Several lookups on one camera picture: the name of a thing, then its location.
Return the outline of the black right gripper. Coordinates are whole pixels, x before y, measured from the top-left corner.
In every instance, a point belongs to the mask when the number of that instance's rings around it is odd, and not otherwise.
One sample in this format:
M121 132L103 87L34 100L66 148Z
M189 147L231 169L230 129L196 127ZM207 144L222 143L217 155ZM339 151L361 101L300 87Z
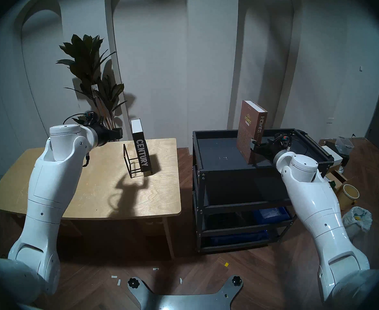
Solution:
M282 154L289 152L293 142L293 134L276 134L274 139L264 143L251 139L250 150L261 155L269 161L277 161Z

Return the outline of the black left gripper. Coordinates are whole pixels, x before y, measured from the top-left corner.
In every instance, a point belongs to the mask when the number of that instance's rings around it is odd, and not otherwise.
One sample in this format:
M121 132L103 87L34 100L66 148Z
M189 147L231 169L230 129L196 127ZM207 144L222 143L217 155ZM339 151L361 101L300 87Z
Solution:
M108 142L120 140L123 137L123 130L121 127L109 129L104 125L104 117L96 112L85 113L86 122L85 126L96 134L96 146L103 146Z

